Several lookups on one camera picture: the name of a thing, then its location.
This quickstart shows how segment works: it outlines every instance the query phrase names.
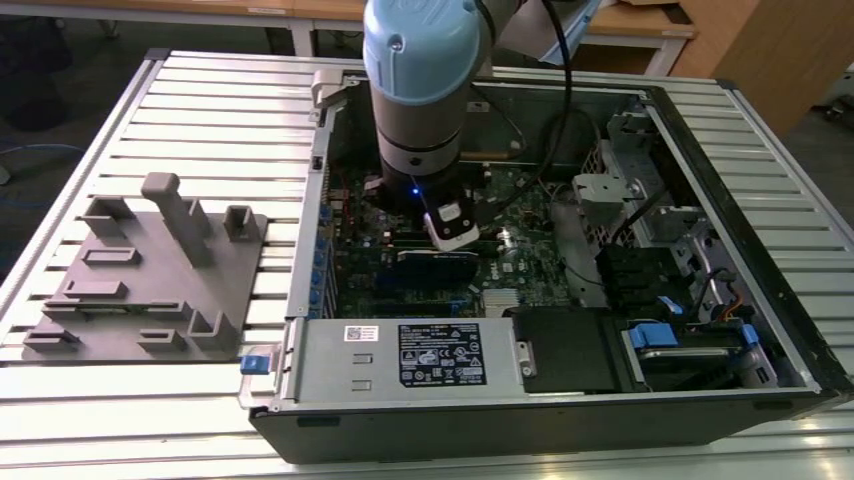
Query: black plastic part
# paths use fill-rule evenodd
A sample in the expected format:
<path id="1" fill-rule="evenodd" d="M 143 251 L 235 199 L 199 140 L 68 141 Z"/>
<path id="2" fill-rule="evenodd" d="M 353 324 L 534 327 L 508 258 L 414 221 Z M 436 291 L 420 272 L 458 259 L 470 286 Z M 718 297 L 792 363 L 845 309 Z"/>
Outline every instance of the black plastic part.
<path id="1" fill-rule="evenodd" d="M 650 158 L 655 164 L 658 174 L 664 181 L 664 185 L 667 185 L 667 193 L 672 199 L 674 206 L 699 207 L 699 200 L 696 199 L 694 189 L 684 178 L 682 169 L 676 164 L 676 159 L 670 152 L 670 147 L 660 136 L 652 141 Z"/>
<path id="2" fill-rule="evenodd" d="M 468 285 L 478 274 L 478 255 L 470 252 L 400 252 L 391 261 L 376 275 L 382 290 L 448 290 Z"/>
<path id="3" fill-rule="evenodd" d="M 527 393 L 638 390 L 619 334 L 626 322 L 607 310 L 534 307 L 510 313 L 536 365 L 536 374 L 523 380 Z"/>
<path id="4" fill-rule="evenodd" d="M 149 48 L 145 52 L 145 60 L 165 61 L 172 55 L 171 48 Z"/>
<path id="5" fill-rule="evenodd" d="M 608 305 L 627 318 L 679 320 L 660 296 L 688 311 L 690 282 L 682 277 L 670 249 L 606 245 L 596 255 L 596 266 Z"/>
<path id="6" fill-rule="evenodd" d="M 738 85 L 732 80 L 726 78 L 715 78 L 715 82 L 718 82 L 718 86 L 724 90 L 738 90 Z"/>
<path id="7" fill-rule="evenodd" d="M 829 399 L 827 393 L 767 393 L 279 413 L 256 408 L 249 423 L 289 463 L 400 462 L 703 445 Z"/>

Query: wire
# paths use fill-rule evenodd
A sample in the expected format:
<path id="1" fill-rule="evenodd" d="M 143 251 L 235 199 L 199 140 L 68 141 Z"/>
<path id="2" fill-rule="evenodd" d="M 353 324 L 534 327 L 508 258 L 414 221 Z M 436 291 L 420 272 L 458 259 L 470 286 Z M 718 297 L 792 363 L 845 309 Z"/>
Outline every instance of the wire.
<path id="1" fill-rule="evenodd" d="M 726 289 L 732 295 L 735 295 L 735 300 L 730 302 L 730 306 L 723 310 L 723 312 L 720 312 L 720 315 L 718 315 L 718 320 L 728 322 L 731 318 L 730 316 L 732 315 L 735 310 L 738 310 L 738 307 L 740 307 L 744 303 L 744 297 L 742 296 L 740 292 L 738 292 L 732 288 L 732 282 L 726 282 Z"/>
<path id="2" fill-rule="evenodd" d="M 686 316 L 688 320 L 696 318 L 696 314 L 699 313 L 699 307 L 703 304 L 703 298 L 706 297 L 706 292 L 708 291 L 708 285 L 711 284 L 711 281 L 715 279 L 718 275 L 728 271 L 730 270 L 727 268 L 718 267 L 706 274 L 706 280 L 703 280 L 703 286 L 699 289 L 699 293 L 696 294 L 696 300 L 694 300 L 694 305 L 691 305 L 691 309 L 688 310 L 688 314 Z"/>
<path id="3" fill-rule="evenodd" d="M 560 57 L 563 59 L 563 114 L 558 120 L 558 134 L 556 140 L 550 145 L 548 153 L 540 163 L 534 175 L 526 180 L 524 184 L 504 200 L 499 201 L 495 205 L 494 216 L 498 216 L 504 209 L 515 202 L 519 197 L 531 189 L 536 181 L 540 179 L 548 168 L 555 162 L 555 156 L 558 154 L 558 146 L 560 144 L 560 139 L 563 138 L 563 134 L 566 132 L 566 125 L 570 118 L 570 111 L 572 110 L 572 59 L 570 58 L 570 47 L 566 44 L 566 37 L 563 35 L 563 26 L 560 25 L 560 17 L 555 10 L 555 6 L 551 4 L 548 0 L 542 0 L 543 7 L 546 8 L 546 12 L 548 13 L 548 20 L 551 22 L 551 27 L 555 31 L 555 36 L 558 37 L 558 46 L 560 47 Z"/>
<path id="4" fill-rule="evenodd" d="M 579 279 L 582 279 L 583 281 L 586 281 L 587 283 L 591 283 L 594 285 L 598 285 L 600 287 L 604 287 L 604 283 L 596 282 L 595 280 L 590 280 L 587 277 L 584 277 L 580 273 L 578 273 L 578 271 L 570 266 L 568 263 L 563 264 L 563 267 L 570 271 L 570 273 L 572 275 L 575 275 Z"/>
<path id="5" fill-rule="evenodd" d="M 498 106 L 495 101 L 492 101 L 492 99 L 486 94 L 483 89 L 478 87 L 474 83 L 471 84 L 471 91 L 475 92 L 475 94 L 483 99 L 483 101 L 490 104 L 490 106 L 495 109 L 498 114 L 504 119 L 504 122 L 507 122 L 507 125 L 510 125 L 510 127 L 516 132 L 516 137 L 519 138 L 519 148 L 510 153 L 507 158 L 510 159 L 518 158 L 528 149 L 528 143 L 527 143 L 527 140 L 524 139 L 524 133 L 522 133 L 522 129 L 519 128 L 519 125 L 516 125 L 516 122 L 512 121 L 504 109 Z"/>
<path id="6" fill-rule="evenodd" d="M 650 209 L 655 206 L 655 204 L 662 199 L 662 197 L 664 196 L 666 193 L 667 193 L 667 188 L 662 188 L 652 195 L 650 195 L 650 197 L 646 199 L 646 202 L 643 202 L 643 205 L 640 205 L 640 207 L 626 218 L 626 220 L 623 220 L 623 223 L 616 228 L 616 230 L 614 230 L 614 233 L 611 234 L 611 237 L 608 238 L 608 243 L 610 244 L 612 244 L 616 241 L 616 239 L 619 238 L 622 233 L 626 230 L 628 230 L 628 228 L 634 225 L 634 223 L 638 220 L 640 220 L 640 217 L 643 217 L 643 215 L 646 215 L 646 212 L 648 212 Z"/>

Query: gray floor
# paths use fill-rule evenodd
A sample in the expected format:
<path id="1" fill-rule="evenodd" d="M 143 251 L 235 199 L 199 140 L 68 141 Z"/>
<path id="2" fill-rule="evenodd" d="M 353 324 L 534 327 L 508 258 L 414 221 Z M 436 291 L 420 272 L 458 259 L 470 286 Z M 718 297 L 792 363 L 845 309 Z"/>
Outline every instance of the gray floor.
<path id="1" fill-rule="evenodd" d="M 75 64 L 55 75 L 55 80 L 71 107 L 69 118 L 59 127 L 39 133 L 17 132 L 0 120 L 0 142 L 67 143 L 85 148 L 152 47 L 269 53 L 260 28 L 123 23 L 120 32 L 119 39 L 107 40 L 95 21 L 67 22 L 64 33 Z M 287 53 L 288 35 L 276 36 L 273 40 L 277 51 Z M 336 45 L 332 36 L 321 34 L 319 40 L 321 55 L 357 56 L 357 39 L 345 39 L 347 43 Z M 512 55 L 503 55 L 496 63 L 523 65 Z M 854 131 L 826 123 L 821 115 L 811 112 L 784 141 L 846 220 L 854 222 L 854 189 L 850 187 Z M 68 151 L 21 151 L 0 158 L 0 165 L 13 175 L 13 181 L 0 187 L 0 280 L 65 183 L 77 157 Z M 13 208 L 3 200 L 44 206 Z"/>

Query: blue latch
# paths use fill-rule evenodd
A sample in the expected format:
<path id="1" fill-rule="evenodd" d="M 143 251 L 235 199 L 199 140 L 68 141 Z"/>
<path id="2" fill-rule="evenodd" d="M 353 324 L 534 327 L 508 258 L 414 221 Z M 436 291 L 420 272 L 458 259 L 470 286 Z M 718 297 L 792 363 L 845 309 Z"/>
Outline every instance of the blue latch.
<path id="1" fill-rule="evenodd" d="M 240 373 L 243 375 L 267 375 L 269 373 L 269 357 L 267 355 L 247 355 L 240 358 Z"/>
<path id="2" fill-rule="evenodd" d="M 670 297 L 660 296 L 658 297 L 658 299 L 664 303 L 664 305 L 667 305 L 670 313 L 672 313 L 674 315 L 682 315 L 682 313 L 684 312 L 682 310 L 682 306 L 676 302 L 674 302 Z"/>
<path id="3" fill-rule="evenodd" d="M 635 348 L 679 346 L 672 327 L 667 323 L 642 323 L 628 330 L 628 338 Z"/>
<path id="4" fill-rule="evenodd" d="M 744 343 L 748 347 L 759 345 L 759 334 L 752 325 L 742 325 L 742 337 L 744 337 Z"/>

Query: black cable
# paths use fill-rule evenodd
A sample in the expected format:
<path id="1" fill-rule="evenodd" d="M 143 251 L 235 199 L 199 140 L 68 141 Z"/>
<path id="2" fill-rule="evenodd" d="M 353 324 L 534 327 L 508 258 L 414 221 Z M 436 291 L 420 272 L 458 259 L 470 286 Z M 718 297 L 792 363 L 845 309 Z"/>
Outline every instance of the black cable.
<path id="1" fill-rule="evenodd" d="M 646 199 L 646 202 L 643 202 L 643 205 L 640 205 L 638 210 L 634 211 L 634 213 L 626 218 L 626 220 L 623 220 L 623 223 L 616 228 L 616 230 L 614 230 L 614 233 L 608 238 L 608 243 L 614 243 L 616 241 L 622 233 L 626 230 L 628 230 L 628 227 L 631 227 L 634 223 L 640 219 L 640 217 L 646 215 L 646 212 L 648 212 L 650 209 L 655 206 L 655 204 L 662 199 L 666 193 L 667 193 L 667 188 L 662 188 L 652 195 L 650 195 L 650 198 Z"/>
<path id="2" fill-rule="evenodd" d="M 579 279 L 582 279 L 583 281 L 586 281 L 587 283 L 592 283 L 594 285 L 598 285 L 600 287 L 604 287 L 604 283 L 596 282 L 595 280 L 590 280 L 587 277 L 584 277 L 580 273 L 578 273 L 578 271 L 570 266 L 570 264 L 563 264 L 563 267 L 570 271 L 570 273 L 572 275 L 575 275 Z"/>
<path id="3" fill-rule="evenodd" d="M 706 274 L 706 280 L 703 280 L 703 286 L 699 289 L 699 293 L 696 295 L 696 299 L 694 300 L 694 305 L 691 305 L 691 310 L 688 310 L 688 314 L 686 316 L 688 321 L 696 319 L 696 314 L 699 313 L 699 307 L 703 304 L 703 298 L 706 297 L 706 292 L 708 291 L 708 285 L 711 284 L 711 281 L 715 279 L 715 277 L 718 275 L 720 275 L 723 272 L 728 272 L 728 271 L 730 270 L 727 268 L 718 267 L 711 272 L 708 272 Z"/>
<path id="4" fill-rule="evenodd" d="M 559 119 L 558 126 L 558 135 L 554 144 L 550 146 L 548 154 L 543 159 L 543 163 L 540 163 L 539 168 L 534 172 L 534 175 L 526 180 L 524 184 L 504 200 L 500 200 L 495 204 L 495 212 L 494 216 L 498 216 L 504 209 L 515 202 L 524 193 L 534 187 L 540 177 L 548 171 L 548 168 L 555 162 L 555 156 L 558 153 L 558 146 L 560 144 L 560 139 L 563 138 L 563 134 L 566 132 L 566 125 L 570 118 L 570 111 L 572 110 L 572 59 L 570 58 L 570 47 L 566 44 L 566 37 L 563 35 L 563 25 L 560 24 L 560 16 L 558 15 L 558 11 L 555 10 L 554 5 L 548 0 L 542 0 L 543 7 L 546 8 L 546 12 L 548 13 L 548 20 L 551 21 L 551 26 L 555 31 L 555 35 L 558 37 L 558 47 L 560 48 L 560 57 L 563 59 L 563 114 Z"/>
<path id="5" fill-rule="evenodd" d="M 504 112 L 504 109 L 498 106 L 495 101 L 492 101 L 492 99 L 490 98 L 490 96 L 486 94 L 486 92 L 480 87 L 478 87 L 475 84 L 471 84 L 471 91 L 475 92 L 475 94 L 483 99 L 483 101 L 490 104 L 492 109 L 498 112 L 498 114 L 504 119 L 504 122 L 507 122 L 507 125 L 510 125 L 510 127 L 516 132 L 516 137 L 519 138 L 519 148 L 510 153 L 510 156 L 507 158 L 511 158 L 511 159 L 518 158 L 528 149 L 528 143 L 527 143 L 527 140 L 524 139 L 524 133 L 522 133 L 522 129 L 519 128 L 519 125 L 516 125 L 516 122 L 512 121 L 512 119 L 510 118 L 510 115 L 507 115 L 507 112 Z"/>

